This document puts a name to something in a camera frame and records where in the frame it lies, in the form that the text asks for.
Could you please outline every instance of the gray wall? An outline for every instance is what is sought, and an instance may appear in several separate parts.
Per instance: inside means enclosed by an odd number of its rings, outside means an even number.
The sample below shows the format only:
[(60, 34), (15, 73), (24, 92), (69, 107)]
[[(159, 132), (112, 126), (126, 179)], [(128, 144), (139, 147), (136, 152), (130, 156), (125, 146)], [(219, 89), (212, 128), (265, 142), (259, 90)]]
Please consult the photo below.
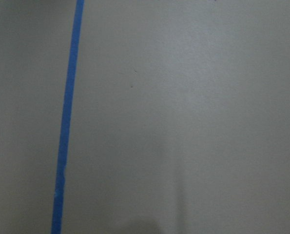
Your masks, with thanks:
[[(0, 233), (49, 233), (75, 1), (0, 1)], [(87, 0), (63, 234), (290, 234), (290, 0)]]

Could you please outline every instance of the blue painter's tape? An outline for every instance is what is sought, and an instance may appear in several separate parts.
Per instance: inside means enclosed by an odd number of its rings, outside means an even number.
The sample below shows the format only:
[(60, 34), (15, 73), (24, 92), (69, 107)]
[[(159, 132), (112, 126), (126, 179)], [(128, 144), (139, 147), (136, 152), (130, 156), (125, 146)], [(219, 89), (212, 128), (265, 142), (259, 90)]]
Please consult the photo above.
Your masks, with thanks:
[(74, 90), (74, 85), (75, 85), (75, 77), (76, 77), (76, 69), (77, 69), (77, 53), (78, 53), (78, 43), (80, 39), (83, 7), (84, 7), (84, 0), (77, 0), (76, 12), (75, 12), (75, 17), (74, 17), (74, 22), (73, 22), (63, 110), (62, 110), (51, 234), (61, 233), (63, 192), (64, 192), (64, 184), (65, 184), (64, 172), (67, 165), (72, 99), (73, 99), (73, 90)]

